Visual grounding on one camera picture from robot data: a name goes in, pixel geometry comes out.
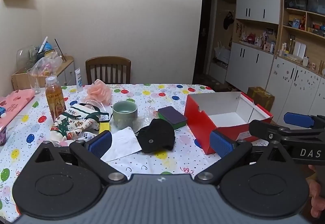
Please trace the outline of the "person right hand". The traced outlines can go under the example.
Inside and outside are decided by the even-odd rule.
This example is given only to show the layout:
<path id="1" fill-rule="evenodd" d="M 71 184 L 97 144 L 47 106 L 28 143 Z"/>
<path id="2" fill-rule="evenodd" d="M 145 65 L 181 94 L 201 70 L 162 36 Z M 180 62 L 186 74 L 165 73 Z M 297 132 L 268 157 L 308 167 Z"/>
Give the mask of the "person right hand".
<path id="1" fill-rule="evenodd" d="M 309 185 L 310 197 L 311 197 L 311 216 L 318 219 L 324 211 L 325 201 L 321 196 L 321 185 L 316 181 L 317 172 L 314 165 L 309 164 L 309 169 L 314 172 L 312 176 L 306 178 Z"/>

